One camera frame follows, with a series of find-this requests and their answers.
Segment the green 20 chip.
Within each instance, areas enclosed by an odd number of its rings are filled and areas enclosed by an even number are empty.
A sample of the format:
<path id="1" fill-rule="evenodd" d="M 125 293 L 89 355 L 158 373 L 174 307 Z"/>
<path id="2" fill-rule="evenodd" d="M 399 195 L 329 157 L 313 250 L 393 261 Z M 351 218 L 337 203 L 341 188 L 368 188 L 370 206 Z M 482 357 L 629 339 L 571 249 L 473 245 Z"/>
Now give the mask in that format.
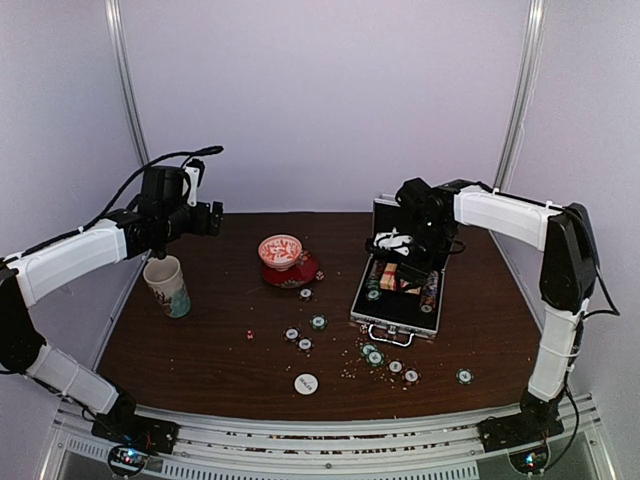
<path id="1" fill-rule="evenodd" d="M 310 319 L 310 326 L 313 330 L 322 331 L 327 328 L 328 320 L 324 315 L 314 315 Z"/>

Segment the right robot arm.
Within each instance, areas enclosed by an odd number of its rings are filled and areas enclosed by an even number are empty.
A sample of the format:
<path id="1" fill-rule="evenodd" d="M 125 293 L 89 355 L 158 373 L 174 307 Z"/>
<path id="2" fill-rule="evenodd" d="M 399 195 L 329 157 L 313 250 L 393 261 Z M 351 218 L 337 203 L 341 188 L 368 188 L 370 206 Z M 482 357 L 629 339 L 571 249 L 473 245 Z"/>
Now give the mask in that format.
<path id="1" fill-rule="evenodd" d="M 512 423 L 519 440 L 535 440 L 551 424 L 549 408 L 565 390 L 579 351 L 581 324 L 592 314 L 590 298 L 604 285 L 588 211 L 579 203 L 542 203 L 467 180 L 430 186 L 420 178 L 410 179 L 395 200 L 411 225 L 412 242 L 397 270 L 410 288 L 425 285 L 433 260 L 449 250 L 459 226 L 499 233 L 542 253 L 543 332 L 523 397 L 526 409 Z"/>

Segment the red playing card box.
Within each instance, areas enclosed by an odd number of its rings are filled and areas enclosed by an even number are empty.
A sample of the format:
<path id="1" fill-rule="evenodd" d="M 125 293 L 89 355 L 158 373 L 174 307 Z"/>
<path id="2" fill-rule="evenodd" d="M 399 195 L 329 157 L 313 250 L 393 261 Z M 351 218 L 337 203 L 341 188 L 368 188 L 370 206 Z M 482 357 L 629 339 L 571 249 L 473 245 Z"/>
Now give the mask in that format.
<path id="1" fill-rule="evenodd" d="M 379 288 L 381 290 L 397 290 L 396 270 L 397 265 L 395 263 L 387 263 L 385 265 L 384 271 L 379 280 Z"/>

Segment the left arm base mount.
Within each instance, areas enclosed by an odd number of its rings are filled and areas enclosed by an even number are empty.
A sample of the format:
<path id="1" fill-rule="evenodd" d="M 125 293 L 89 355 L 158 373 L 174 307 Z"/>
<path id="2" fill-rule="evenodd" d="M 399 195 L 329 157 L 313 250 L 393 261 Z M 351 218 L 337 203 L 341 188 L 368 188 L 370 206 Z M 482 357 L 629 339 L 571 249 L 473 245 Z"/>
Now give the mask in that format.
<path id="1" fill-rule="evenodd" d="M 113 443 L 106 463 L 116 479 L 131 479 L 152 457 L 173 452 L 179 425 L 137 414 L 135 401 L 128 397 L 119 398 L 107 413 L 95 413 L 86 407 L 82 413 L 92 423 L 93 436 Z"/>

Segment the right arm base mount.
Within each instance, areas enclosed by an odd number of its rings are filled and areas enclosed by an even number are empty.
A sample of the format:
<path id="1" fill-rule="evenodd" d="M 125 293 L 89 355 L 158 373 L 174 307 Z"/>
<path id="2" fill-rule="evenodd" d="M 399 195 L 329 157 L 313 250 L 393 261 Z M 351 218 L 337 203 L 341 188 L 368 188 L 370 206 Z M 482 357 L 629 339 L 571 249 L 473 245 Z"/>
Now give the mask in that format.
<path id="1" fill-rule="evenodd" d="M 558 404 L 563 394 L 544 401 L 527 390 L 512 415 L 490 416 L 477 424 L 479 438 L 486 453 L 513 449 L 511 466 L 524 475 L 540 475 L 551 465 L 550 437 L 562 434 Z"/>

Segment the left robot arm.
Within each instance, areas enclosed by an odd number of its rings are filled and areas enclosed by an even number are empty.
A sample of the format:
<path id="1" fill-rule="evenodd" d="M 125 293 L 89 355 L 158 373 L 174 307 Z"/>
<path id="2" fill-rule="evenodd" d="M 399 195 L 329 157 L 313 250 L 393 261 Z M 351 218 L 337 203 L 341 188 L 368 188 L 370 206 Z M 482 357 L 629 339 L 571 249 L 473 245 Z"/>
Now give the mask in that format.
<path id="1" fill-rule="evenodd" d="M 35 329 L 29 309 L 104 266 L 144 253 L 163 259 L 168 244 L 184 234 L 217 235 L 222 204 L 197 198 L 204 170 L 199 156 L 182 167 L 152 167 L 143 174 L 133 209 L 108 210 L 89 227 L 1 262 L 2 369 L 38 380 L 105 415 L 106 429 L 123 444 L 143 436 L 142 419 L 119 405 L 123 395 L 112 383 L 49 343 Z"/>

